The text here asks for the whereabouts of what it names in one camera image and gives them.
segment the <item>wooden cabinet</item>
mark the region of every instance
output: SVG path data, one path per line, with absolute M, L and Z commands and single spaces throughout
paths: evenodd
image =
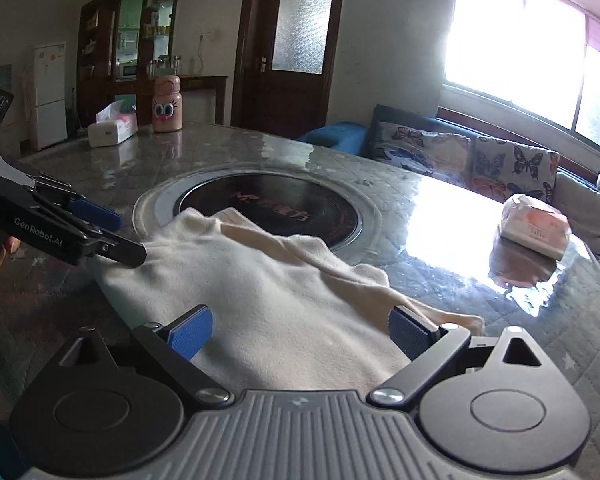
M 136 96 L 138 124 L 151 121 L 152 102 L 146 89 L 152 83 L 146 67 L 158 51 L 171 55 L 176 1 L 94 0 L 82 8 L 77 56 L 77 107 L 82 126 L 93 123 L 96 112 L 123 94 Z M 167 4 L 170 10 L 162 10 L 161 16 L 160 9 Z M 127 72 L 135 70 L 136 75 L 121 78 L 116 70 L 118 59 L 121 64 L 124 60 Z

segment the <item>bright window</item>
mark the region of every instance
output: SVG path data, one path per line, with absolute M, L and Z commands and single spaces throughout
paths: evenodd
M 564 0 L 456 0 L 446 79 L 600 148 L 600 22 Z

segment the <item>white wall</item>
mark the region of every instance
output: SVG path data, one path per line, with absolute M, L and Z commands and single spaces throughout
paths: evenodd
M 343 0 L 328 123 L 368 123 L 377 103 L 435 115 L 444 76 L 454 0 Z M 242 0 L 178 0 L 173 42 L 183 72 L 196 73 L 200 34 L 203 75 L 228 75 L 232 98 Z M 190 120 L 213 120 L 212 95 L 185 94 Z
M 600 18 L 600 0 L 571 0 Z M 451 86 L 443 86 L 440 106 L 506 128 L 547 146 L 597 172 L 600 152 L 562 130 L 522 113 L 515 108 Z
M 198 45 L 202 40 L 203 70 L 200 75 L 226 75 L 224 120 L 231 117 L 235 52 L 242 0 L 178 0 L 173 37 L 173 54 L 182 56 L 182 73 L 200 70 Z M 214 122 L 213 92 L 183 94 L 185 120 Z
M 33 61 L 33 46 L 66 41 L 66 99 L 75 86 L 75 53 L 80 0 L 0 0 L 0 65 L 12 65 L 14 102 L 0 130 L 0 145 L 19 153 L 27 139 L 22 73 Z
M 328 123 L 376 104 L 434 116 L 454 0 L 343 0 Z

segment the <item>jar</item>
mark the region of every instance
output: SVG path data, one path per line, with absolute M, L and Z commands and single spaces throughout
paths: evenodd
M 182 129 L 182 95 L 178 76 L 159 75 L 155 78 L 152 123 L 156 133 Z
M 155 77 L 155 66 L 157 62 L 155 59 L 152 59 L 149 64 L 146 66 L 146 76 L 149 79 L 153 79 Z

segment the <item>frosted glass panel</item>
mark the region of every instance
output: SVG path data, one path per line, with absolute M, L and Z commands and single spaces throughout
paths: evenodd
M 273 70 L 322 73 L 331 0 L 280 0 Z

